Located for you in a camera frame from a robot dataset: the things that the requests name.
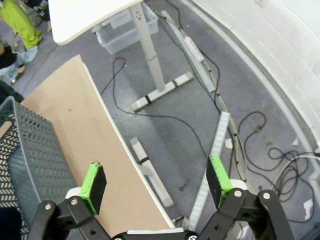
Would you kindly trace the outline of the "mannequin in plaid shirt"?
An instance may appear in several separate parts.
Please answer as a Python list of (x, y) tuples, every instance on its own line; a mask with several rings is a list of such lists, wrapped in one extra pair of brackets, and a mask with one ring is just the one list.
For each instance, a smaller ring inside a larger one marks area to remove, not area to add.
[(0, 0), (0, 17), (20, 35), (27, 50), (41, 42), (42, 33), (15, 0)]

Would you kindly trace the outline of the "light denim jeans pile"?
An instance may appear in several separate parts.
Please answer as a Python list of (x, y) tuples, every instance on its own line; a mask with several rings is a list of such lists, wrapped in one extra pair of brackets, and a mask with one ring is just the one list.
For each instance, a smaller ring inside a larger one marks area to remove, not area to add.
[[(0, 44), (0, 55), (4, 52), (4, 47), (6, 46)], [(17, 59), (11, 66), (0, 69), (0, 78), (6, 77), (13, 85), (24, 74), (26, 70), (26, 63), (31, 62), (35, 58), (38, 53), (38, 47), (32, 47), (22, 53), (14, 51), (13, 49), (12, 51), (17, 54)]]

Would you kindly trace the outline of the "white table base foot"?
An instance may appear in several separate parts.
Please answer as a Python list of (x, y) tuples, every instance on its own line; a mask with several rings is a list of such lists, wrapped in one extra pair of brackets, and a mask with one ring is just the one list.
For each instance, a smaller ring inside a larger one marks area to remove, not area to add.
[(138, 168), (144, 176), (147, 176), (156, 194), (165, 208), (174, 206), (174, 202), (148, 157), (144, 147), (137, 137), (132, 138), (130, 144), (139, 160)]

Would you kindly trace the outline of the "black trousers dropped at feet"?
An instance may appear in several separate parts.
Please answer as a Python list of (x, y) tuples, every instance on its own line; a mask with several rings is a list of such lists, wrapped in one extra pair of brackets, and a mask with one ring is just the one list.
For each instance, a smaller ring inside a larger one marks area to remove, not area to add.
[(17, 54), (13, 52), (11, 46), (4, 46), (4, 52), (0, 54), (0, 69), (7, 68), (17, 60)]

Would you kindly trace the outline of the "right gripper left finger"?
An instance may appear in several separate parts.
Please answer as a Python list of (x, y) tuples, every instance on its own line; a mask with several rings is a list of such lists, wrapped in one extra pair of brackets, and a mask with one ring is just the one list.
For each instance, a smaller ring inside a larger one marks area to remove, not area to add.
[(45, 200), (35, 212), (28, 240), (66, 240), (72, 229), (78, 229), (84, 240), (111, 240), (96, 219), (107, 179), (100, 162), (93, 162), (80, 191), (60, 204)]

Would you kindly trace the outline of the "white power strip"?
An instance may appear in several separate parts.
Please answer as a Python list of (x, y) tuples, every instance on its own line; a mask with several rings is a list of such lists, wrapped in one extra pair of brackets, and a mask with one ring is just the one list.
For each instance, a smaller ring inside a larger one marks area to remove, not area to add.
[(195, 60), (201, 63), (204, 60), (204, 56), (202, 55), (202, 53), (200, 52), (200, 50), (198, 49), (194, 41), (189, 36), (185, 36), (184, 43), (186, 44), (186, 46), (194, 56)]

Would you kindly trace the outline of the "grey plastic herringbone basket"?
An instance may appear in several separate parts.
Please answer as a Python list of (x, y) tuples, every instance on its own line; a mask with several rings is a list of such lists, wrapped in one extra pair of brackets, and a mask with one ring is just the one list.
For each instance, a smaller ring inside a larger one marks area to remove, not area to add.
[(20, 213), (19, 240), (27, 240), (38, 205), (61, 203), (75, 188), (52, 123), (12, 96), (0, 105), (0, 209)]

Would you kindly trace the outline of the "white perforated rail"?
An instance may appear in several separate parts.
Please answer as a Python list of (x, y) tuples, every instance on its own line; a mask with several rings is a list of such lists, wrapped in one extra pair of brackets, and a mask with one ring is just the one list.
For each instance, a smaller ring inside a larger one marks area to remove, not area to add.
[[(223, 143), (225, 141), (225, 136), (226, 136), (228, 125), (229, 125), (230, 116), (231, 115), (228, 112), (225, 112), (225, 111), (221, 112), (209, 156), (219, 156), (221, 154)], [(194, 231), (197, 227), (197, 224), (200, 220), (201, 214), (205, 207), (208, 194), (209, 194), (209, 185), (208, 185), (206, 170), (205, 170), (193, 207), (190, 212), (189, 219), (188, 219), (189, 229), (192, 231)]]

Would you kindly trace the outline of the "white wall skirting duct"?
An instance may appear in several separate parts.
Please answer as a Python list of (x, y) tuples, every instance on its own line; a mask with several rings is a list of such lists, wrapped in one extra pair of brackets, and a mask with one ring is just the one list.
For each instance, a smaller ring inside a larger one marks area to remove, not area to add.
[(320, 0), (181, 0), (297, 112), (320, 153)]

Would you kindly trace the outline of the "dark navy garment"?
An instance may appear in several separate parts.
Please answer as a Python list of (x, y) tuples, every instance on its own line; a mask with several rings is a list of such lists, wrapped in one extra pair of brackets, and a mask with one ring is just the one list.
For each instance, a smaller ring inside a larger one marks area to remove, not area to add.
[(0, 208), (0, 240), (21, 240), (22, 218), (15, 207)]

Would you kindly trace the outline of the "clear plastic storage bin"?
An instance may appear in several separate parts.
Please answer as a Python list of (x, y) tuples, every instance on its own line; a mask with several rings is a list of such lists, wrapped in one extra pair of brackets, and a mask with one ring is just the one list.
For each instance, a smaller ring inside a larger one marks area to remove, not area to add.
[(137, 28), (128, 9), (101, 22), (91, 31), (96, 34), (99, 44), (110, 55), (140, 41)]

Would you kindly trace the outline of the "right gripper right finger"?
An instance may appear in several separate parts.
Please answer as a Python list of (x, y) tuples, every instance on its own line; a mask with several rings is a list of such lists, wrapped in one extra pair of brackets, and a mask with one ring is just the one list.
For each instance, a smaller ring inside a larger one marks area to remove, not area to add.
[(255, 240), (294, 240), (285, 211), (273, 190), (253, 194), (232, 186), (219, 156), (207, 158), (206, 179), (216, 212), (198, 240), (225, 240), (236, 222), (246, 222)]

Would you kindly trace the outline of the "white side table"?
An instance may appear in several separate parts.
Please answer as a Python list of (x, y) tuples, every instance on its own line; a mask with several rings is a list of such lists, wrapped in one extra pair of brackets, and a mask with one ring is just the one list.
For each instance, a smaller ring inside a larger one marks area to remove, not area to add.
[(90, 28), (128, 9), (137, 29), (141, 46), (156, 90), (135, 101), (131, 105), (134, 112), (194, 79), (187, 72), (165, 83), (157, 52), (155, 51), (145, 15), (143, 0), (48, 0), (53, 40), (58, 45), (66, 45)]

